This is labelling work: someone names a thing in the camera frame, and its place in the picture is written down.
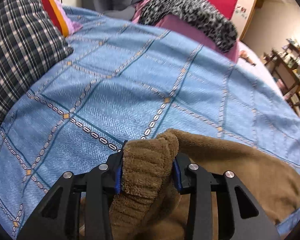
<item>pink pillowcase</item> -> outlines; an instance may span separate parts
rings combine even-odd
[[[234,46],[228,52],[221,52],[221,50],[216,46],[216,44],[211,40],[207,35],[202,31],[198,30],[195,27],[190,26],[185,21],[179,19],[179,17],[168,14],[163,17],[157,24],[157,27],[165,28],[171,31],[180,33],[188,38],[191,38],[194,41],[201,43],[202,45],[213,49],[219,54],[227,57],[229,60],[237,63],[239,59],[239,39],[234,44]]]
[[[138,23],[141,15],[142,8],[149,2],[150,0],[142,0],[136,6],[136,12],[132,18],[133,23]]]
[[[78,23],[78,22],[73,22],[71,21],[67,15],[66,12],[64,11],[64,9],[62,8],[62,4],[59,0],[54,0],[64,21],[66,22],[66,25],[68,27],[69,30],[69,35],[74,34],[76,31],[80,30],[82,28],[82,24]]]

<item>orange pillow trim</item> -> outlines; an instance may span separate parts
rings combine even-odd
[[[69,35],[68,26],[62,17],[54,0],[41,0],[44,10],[48,13],[51,21],[60,30],[64,37]]]

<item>checkered pillow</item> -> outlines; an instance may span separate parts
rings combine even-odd
[[[41,0],[0,3],[0,125],[29,87],[72,52]]]

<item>blue patterned blanket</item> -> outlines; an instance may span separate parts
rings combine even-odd
[[[256,147],[300,174],[300,119],[256,76],[176,33],[66,12],[83,24],[67,38],[74,53],[0,127],[0,223],[13,238],[63,172],[90,171],[124,140],[167,128]],[[300,209],[279,232],[299,218]]]

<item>brown towel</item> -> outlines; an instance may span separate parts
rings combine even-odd
[[[274,224],[300,207],[300,176],[288,164],[240,143],[168,129],[156,139],[129,141],[124,148],[123,193],[110,207],[114,240],[184,238],[189,196],[181,199],[171,180],[178,152],[209,172],[233,171]],[[217,239],[217,205],[214,198],[212,202]]]

